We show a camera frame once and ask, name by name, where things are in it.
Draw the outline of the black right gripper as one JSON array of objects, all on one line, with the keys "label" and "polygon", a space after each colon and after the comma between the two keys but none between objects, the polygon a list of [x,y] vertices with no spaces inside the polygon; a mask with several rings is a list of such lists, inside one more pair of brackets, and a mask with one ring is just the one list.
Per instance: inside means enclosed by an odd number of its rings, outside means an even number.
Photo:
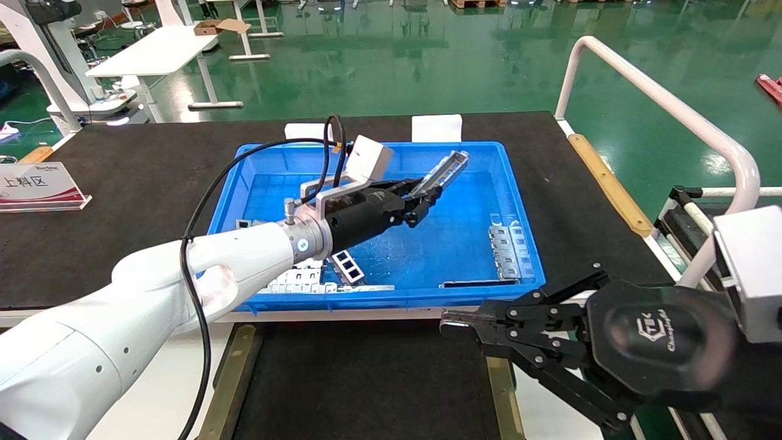
[{"label": "black right gripper", "polygon": [[[719,407],[740,337],[729,306],[692,288],[609,281],[598,269],[556,292],[540,288],[514,299],[487,299],[475,311],[450,309],[442,313],[439,331],[476,342],[486,357],[508,360],[606,431],[628,428],[636,409],[630,399]],[[585,306],[571,301],[585,291],[594,292]],[[630,399],[572,373],[587,368],[583,343],[542,332],[572,331],[586,320],[591,372]]]}]

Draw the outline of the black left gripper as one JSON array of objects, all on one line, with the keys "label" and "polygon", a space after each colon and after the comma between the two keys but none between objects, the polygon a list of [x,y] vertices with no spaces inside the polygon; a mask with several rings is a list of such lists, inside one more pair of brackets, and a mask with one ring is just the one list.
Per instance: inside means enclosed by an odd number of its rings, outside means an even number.
[{"label": "black left gripper", "polygon": [[341,252],[379,236],[403,222],[416,228],[442,195],[442,188],[423,189],[424,178],[383,181],[325,203],[331,251]]}]

